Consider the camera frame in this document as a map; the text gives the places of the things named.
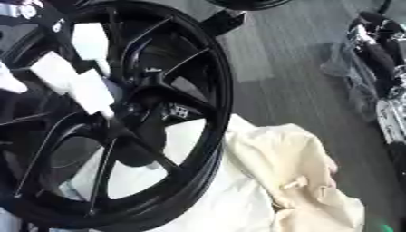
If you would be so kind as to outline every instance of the black rim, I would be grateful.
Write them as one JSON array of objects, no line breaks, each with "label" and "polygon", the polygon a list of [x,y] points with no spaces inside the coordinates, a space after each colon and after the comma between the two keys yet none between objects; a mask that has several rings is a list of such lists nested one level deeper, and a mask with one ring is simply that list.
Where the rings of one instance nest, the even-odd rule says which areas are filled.
[{"label": "black rim", "polygon": [[[217,42],[200,29],[198,22],[163,5],[131,1],[106,2],[86,6],[72,18],[75,22],[103,23],[114,44],[109,60],[113,69],[111,83],[119,86],[123,92],[119,103],[114,105],[119,119],[107,123],[101,115],[85,115],[69,99],[55,99],[49,90],[45,93],[38,91],[38,99],[47,97],[47,101],[41,101],[40,107],[14,113],[11,120],[5,121],[3,118],[0,122],[0,131],[7,135],[0,138],[4,141],[3,150],[16,156],[26,156],[22,154],[21,147],[36,148],[32,149],[36,152],[27,162],[21,178],[15,178],[5,156],[0,159],[4,172],[0,177],[0,188],[4,190],[1,191],[2,206],[21,218],[47,227],[102,227],[124,218],[130,218],[139,229],[162,225],[193,205],[216,172],[219,155],[214,150],[221,142],[232,105],[231,75],[225,55]],[[174,50],[175,55],[160,45],[170,44],[162,43],[170,41],[168,36],[183,44]],[[6,52],[2,60],[12,68],[17,78],[29,87],[33,86],[30,92],[35,92],[33,89],[46,88],[34,81],[25,66],[49,50],[60,51],[58,44],[35,31]],[[152,57],[163,57],[163,53],[169,53],[166,56],[172,58],[162,58],[163,61],[160,58],[145,58],[157,63],[151,67],[148,61],[144,62],[141,58],[143,53],[144,56]],[[92,64],[83,66],[77,63],[84,70],[88,69],[87,65]],[[195,75],[198,80],[188,80],[189,76]],[[180,76],[192,83],[204,98],[175,88],[172,83]],[[14,102],[23,102],[24,97],[21,98],[18,97]],[[57,107],[49,106],[52,101],[58,102]],[[143,110],[133,114],[132,110],[134,107],[139,108],[140,102]],[[160,115],[162,111],[179,106],[189,109],[188,117],[167,115],[162,119],[159,117],[157,121],[148,120],[150,115],[157,115],[154,113],[156,109]],[[168,126],[198,118],[206,119],[205,129],[181,165],[173,163],[161,153],[161,144],[154,144],[143,137],[144,131],[158,128],[156,122]],[[139,130],[143,124],[151,127]],[[24,142],[31,140],[32,136],[41,139],[25,145]],[[45,188],[41,181],[53,152],[73,137],[97,140],[105,148],[90,201],[75,201],[58,196],[50,190],[52,187]],[[147,161],[143,164],[157,161],[169,174],[160,183],[140,193],[110,199],[107,184],[112,164],[118,159],[115,151],[120,147],[118,144],[123,142],[133,144],[138,147],[137,151],[143,150],[147,154]]]},{"label": "black rim", "polygon": [[292,0],[208,0],[225,8],[240,11],[259,11],[286,4]]}]

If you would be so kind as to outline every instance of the floor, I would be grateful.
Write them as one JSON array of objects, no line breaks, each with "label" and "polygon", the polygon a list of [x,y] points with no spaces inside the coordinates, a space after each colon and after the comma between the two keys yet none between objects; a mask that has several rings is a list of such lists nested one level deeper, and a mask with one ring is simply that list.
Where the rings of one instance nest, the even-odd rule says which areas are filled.
[{"label": "floor", "polygon": [[[198,20],[217,11],[203,0],[153,1]],[[336,175],[339,188],[366,206],[368,232],[379,231],[380,223],[400,231],[406,198],[380,133],[354,112],[342,80],[323,75],[319,67],[357,12],[379,3],[294,0],[249,14],[244,26],[219,38],[235,72],[234,112],[259,126],[295,123],[317,135],[340,166]],[[406,22],[406,4],[395,0],[388,15]],[[7,36],[14,40],[25,31],[6,34],[5,40],[11,40]]]}]

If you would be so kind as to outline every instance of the beige cloth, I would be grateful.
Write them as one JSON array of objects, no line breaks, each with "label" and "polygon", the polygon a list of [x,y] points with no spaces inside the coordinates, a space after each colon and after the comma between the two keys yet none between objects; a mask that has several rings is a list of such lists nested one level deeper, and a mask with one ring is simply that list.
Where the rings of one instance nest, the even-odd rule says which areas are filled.
[{"label": "beige cloth", "polygon": [[[293,124],[255,127],[233,115],[226,139],[230,159],[282,208],[275,214],[273,231],[363,231],[363,204],[336,188],[331,174],[337,166],[313,134]],[[281,188],[297,179],[307,185]]]}]

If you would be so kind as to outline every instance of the wheel spoke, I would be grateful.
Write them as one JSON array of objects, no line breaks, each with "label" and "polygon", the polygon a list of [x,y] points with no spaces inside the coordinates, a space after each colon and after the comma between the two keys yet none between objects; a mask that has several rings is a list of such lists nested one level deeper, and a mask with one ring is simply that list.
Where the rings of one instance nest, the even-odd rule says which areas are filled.
[{"label": "wheel spoke", "polygon": [[117,59],[122,45],[121,29],[117,22],[118,12],[115,8],[109,7],[107,8],[107,15],[109,16],[108,27],[111,33],[111,54],[113,59]]},{"label": "wheel spoke", "polygon": [[90,198],[90,207],[88,215],[94,215],[96,213],[95,208],[98,203],[108,198],[107,186],[109,178],[114,167],[114,159],[111,156],[117,140],[112,140],[105,148],[101,155],[99,168],[97,169],[96,177],[93,183],[92,194]]},{"label": "wheel spoke", "polygon": [[209,102],[184,92],[173,86],[161,86],[163,95],[167,102],[188,106],[200,112],[207,120],[212,120],[216,116],[216,108]]},{"label": "wheel spoke", "polygon": [[86,121],[87,119],[83,117],[81,113],[73,113],[55,123],[45,136],[37,152],[33,155],[28,168],[19,181],[14,192],[16,197],[25,193],[35,193],[36,184],[38,183],[41,171],[46,167],[49,157],[64,141],[79,131],[78,124],[83,124]]},{"label": "wheel spoke", "polygon": [[182,73],[186,72],[189,69],[195,69],[202,65],[202,63],[206,62],[207,54],[210,51],[209,48],[205,48],[197,53],[194,53],[190,57],[186,58],[175,67],[167,70],[164,73],[164,80],[166,83],[171,84],[175,81],[177,77],[179,77]]},{"label": "wheel spoke", "polygon": [[145,149],[151,157],[157,161],[168,173],[173,173],[180,170],[180,166],[170,160],[168,157],[165,156],[162,152],[159,152],[153,149],[150,145],[147,144],[142,138],[137,136],[131,131],[128,131],[130,140]]},{"label": "wheel spoke", "polygon": [[167,117],[165,117],[165,126],[171,126],[175,124],[179,124],[186,121],[193,121],[203,119],[204,115],[201,113],[192,111],[191,109],[171,103],[167,107]]},{"label": "wheel spoke", "polygon": [[[172,18],[166,18],[157,24],[151,26],[141,34],[137,35],[135,38],[130,40],[128,42],[127,47],[124,49],[124,52],[122,53],[121,57],[121,63],[123,67],[131,67],[133,64],[136,64],[135,68],[138,68],[139,64],[139,58],[140,58],[140,53],[142,52],[143,49],[150,43],[152,40],[151,37],[153,37],[154,34],[158,34],[166,28],[166,25],[169,24],[169,22],[172,20]],[[126,74],[131,74],[133,70],[123,70],[124,73],[123,75]]]},{"label": "wheel spoke", "polygon": [[38,123],[43,123],[50,115],[50,112],[45,112],[13,119],[11,121],[0,121],[0,130],[15,129],[16,126],[22,126],[24,129],[27,129],[26,126],[34,126]]},{"label": "wheel spoke", "polygon": [[151,38],[154,34],[159,33],[162,29],[165,28],[165,25],[167,25],[170,21],[172,20],[171,17],[166,18],[157,24],[151,26],[141,34],[139,34],[137,37],[135,37],[133,40],[131,40],[130,44],[133,44],[135,42],[141,42],[144,41],[146,38]]}]

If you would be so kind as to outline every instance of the black wheel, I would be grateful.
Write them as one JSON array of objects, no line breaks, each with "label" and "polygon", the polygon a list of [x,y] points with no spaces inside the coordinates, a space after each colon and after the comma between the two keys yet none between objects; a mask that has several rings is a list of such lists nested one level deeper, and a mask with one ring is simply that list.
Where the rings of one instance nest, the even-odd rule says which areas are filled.
[{"label": "black wheel", "polygon": [[210,3],[240,11],[259,11],[277,7],[291,0],[208,0]]},{"label": "black wheel", "polygon": [[[227,59],[198,22],[164,5],[109,1],[87,5],[71,19],[100,22],[110,37],[108,85],[120,93],[112,106],[117,120],[86,115],[27,71],[48,51],[63,55],[61,45],[40,31],[28,34],[2,55],[29,92],[0,92],[5,102],[0,108],[1,207],[42,227],[78,229],[131,222],[139,231],[161,226],[190,208],[216,173],[220,155],[215,150],[232,107]],[[72,62],[82,70],[93,67]],[[194,86],[198,94],[177,87],[178,79]],[[184,162],[176,164],[162,153],[165,127],[195,119],[205,119],[205,128]],[[104,147],[88,200],[66,198],[57,189],[62,180],[50,178],[55,151],[72,138]],[[84,163],[89,156],[75,158]],[[151,188],[112,199],[107,186],[116,160],[132,167],[158,162],[168,175]]]}]

